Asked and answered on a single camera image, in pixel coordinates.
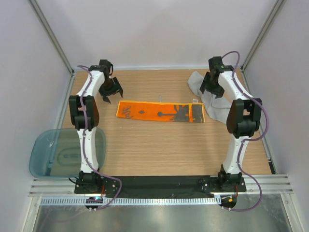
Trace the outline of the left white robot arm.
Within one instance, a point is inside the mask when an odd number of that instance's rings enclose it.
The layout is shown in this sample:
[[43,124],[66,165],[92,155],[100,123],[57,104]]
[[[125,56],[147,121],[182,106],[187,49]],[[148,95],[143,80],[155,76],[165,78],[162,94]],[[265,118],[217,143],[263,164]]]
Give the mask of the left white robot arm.
[[116,77],[112,77],[113,64],[101,59],[98,65],[79,68],[88,73],[86,82],[76,95],[69,97],[70,119],[75,127],[81,149],[81,167],[75,182],[75,192],[98,193],[102,187],[102,176],[96,155],[96,130],[99,124],[99,112],[95,96],[100,94],[105,102],[109,96],[117,93],[123,96],[123,89]]

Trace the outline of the orange grey patterned towel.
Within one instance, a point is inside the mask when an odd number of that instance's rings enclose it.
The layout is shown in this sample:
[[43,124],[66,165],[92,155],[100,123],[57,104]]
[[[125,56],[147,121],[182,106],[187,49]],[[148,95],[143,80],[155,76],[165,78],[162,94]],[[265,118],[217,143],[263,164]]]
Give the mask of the orange grey patterned towel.
[[205,112],[202,103],[174,103],[151,101],[119,101],[118,118],[160,121],[204,123]]

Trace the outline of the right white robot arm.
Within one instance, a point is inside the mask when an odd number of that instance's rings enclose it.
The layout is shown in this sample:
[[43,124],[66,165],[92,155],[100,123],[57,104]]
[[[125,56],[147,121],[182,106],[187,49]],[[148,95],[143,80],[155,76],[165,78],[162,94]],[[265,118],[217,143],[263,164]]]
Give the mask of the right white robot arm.
[[221,100],[227,94],[232,100],[228,114],[221,114],[231,140],[227,156],[216,178],[205,181],[204,190],[219,191],[245,191],[242,174],[242,162],[246,147],[254,141],[253,135],[259,130],[261,112],[264,110],[260,98],[253,98],[238,80],[235,69],[231,65],[224,65],[222,57],[209,59],[210,70],[199,89],[199,93],[208,97],[204,105],[208,115],[212,115],[214,100]]

